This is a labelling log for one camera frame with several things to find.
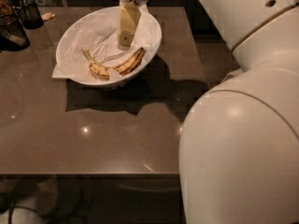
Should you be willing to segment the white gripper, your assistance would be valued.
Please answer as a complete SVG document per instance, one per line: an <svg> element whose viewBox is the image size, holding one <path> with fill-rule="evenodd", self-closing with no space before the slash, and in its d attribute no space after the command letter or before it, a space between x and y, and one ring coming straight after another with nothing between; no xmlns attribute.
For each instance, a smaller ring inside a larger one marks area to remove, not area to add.
<svg viewBox="0 0 299 224"><path fill-rule="evenodd" d="M135 38L135 31L141 18L138 6L144 6L149 0L119 0L120 21L118 41L121 50L128 50Z"/></svg>

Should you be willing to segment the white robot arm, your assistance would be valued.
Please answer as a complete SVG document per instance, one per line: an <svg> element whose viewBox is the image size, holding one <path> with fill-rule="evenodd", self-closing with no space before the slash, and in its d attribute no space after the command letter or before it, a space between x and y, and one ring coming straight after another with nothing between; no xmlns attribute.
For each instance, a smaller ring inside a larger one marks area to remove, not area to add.
<svg viewBox="0 0 299 224"><path fill-rule="evenodd" d="M298 0L199 0L242 72L180 134L187 224L299 223Z"/></svg>

